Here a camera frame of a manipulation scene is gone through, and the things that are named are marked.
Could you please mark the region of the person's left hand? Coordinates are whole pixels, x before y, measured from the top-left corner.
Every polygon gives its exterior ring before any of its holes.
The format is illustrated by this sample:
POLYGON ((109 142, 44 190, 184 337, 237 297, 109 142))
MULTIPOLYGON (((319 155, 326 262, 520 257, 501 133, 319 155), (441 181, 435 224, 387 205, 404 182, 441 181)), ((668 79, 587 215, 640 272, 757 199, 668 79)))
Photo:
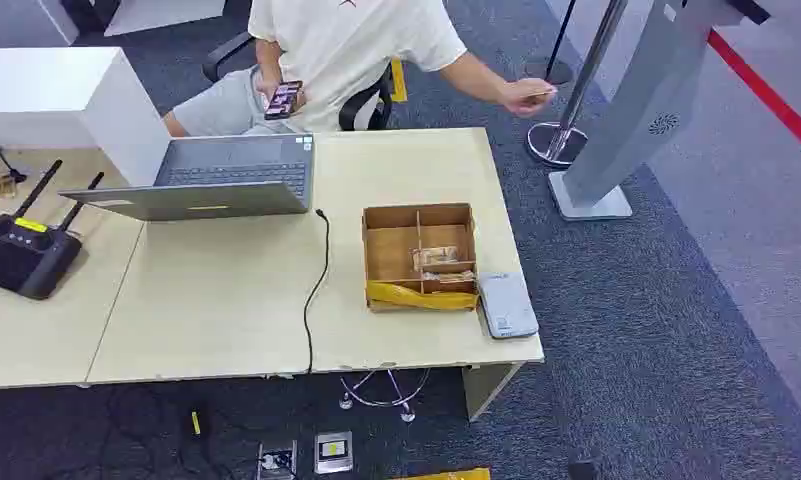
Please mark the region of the person's left hand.
POLYGON ((557 88, 540 78, 522 78, 504 84, 499 103, 519 117, 540 113, 556 96, 557 88))

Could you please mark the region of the person's right hand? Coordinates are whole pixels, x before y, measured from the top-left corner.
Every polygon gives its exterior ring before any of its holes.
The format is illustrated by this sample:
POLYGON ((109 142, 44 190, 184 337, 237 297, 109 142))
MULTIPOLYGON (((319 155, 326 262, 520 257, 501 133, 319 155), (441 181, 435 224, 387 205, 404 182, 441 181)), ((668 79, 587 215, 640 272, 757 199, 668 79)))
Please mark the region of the person's right hand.
POLYGON ((265 118, 269 120, 289 118, 306 103, 301 81, 262 79, 257 88, 266 100, 265 118))

